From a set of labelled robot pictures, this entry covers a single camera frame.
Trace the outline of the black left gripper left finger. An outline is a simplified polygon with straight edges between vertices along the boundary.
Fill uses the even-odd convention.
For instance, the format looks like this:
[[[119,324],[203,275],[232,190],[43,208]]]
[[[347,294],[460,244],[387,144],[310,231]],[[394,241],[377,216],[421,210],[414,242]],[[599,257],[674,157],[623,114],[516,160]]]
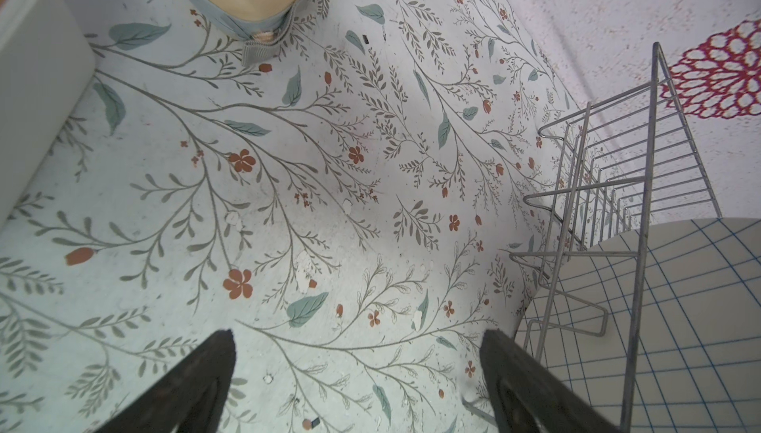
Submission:
[[[218,330],[100,432],[216,432],[236,365],[230,330]]]

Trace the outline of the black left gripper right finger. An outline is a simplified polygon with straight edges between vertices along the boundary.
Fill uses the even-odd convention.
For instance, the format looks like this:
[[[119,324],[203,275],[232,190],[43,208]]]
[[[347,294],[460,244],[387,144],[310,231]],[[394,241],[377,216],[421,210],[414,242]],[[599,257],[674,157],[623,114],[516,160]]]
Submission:
[[[503,332],[484,333],[480,362],[499,432],[618,431]]]

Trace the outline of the cream plate blue grid lines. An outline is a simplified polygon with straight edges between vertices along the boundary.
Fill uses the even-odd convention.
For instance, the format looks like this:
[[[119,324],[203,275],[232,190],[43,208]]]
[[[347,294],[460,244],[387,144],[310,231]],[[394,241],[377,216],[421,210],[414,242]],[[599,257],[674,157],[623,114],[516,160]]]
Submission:
[[[539,294],[518,328],[527,350],[612,422],[620,419],[636,262],[635,231],[606,229],[592,258],[561,269],[549,326]],[[760,222],[703,218],[650,228],[631,428],[760,428]]]

